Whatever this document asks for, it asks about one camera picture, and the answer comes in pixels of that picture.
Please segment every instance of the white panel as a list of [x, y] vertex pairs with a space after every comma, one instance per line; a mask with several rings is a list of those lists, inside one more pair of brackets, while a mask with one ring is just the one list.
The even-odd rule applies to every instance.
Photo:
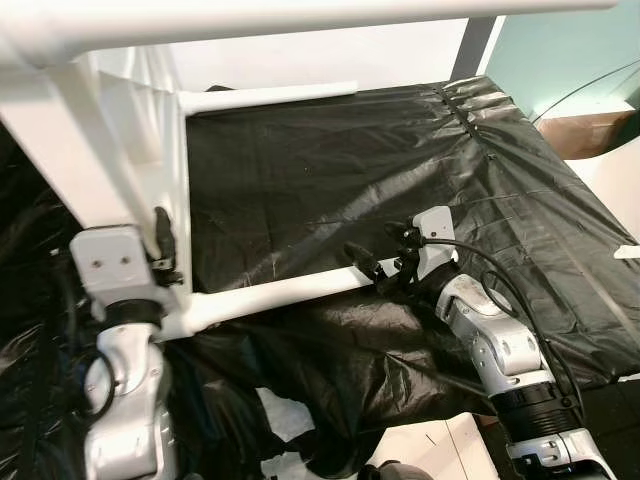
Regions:
[[358, 81], [360, 89], [448, 80], [467, 19], [171, 45], [182, 88]]

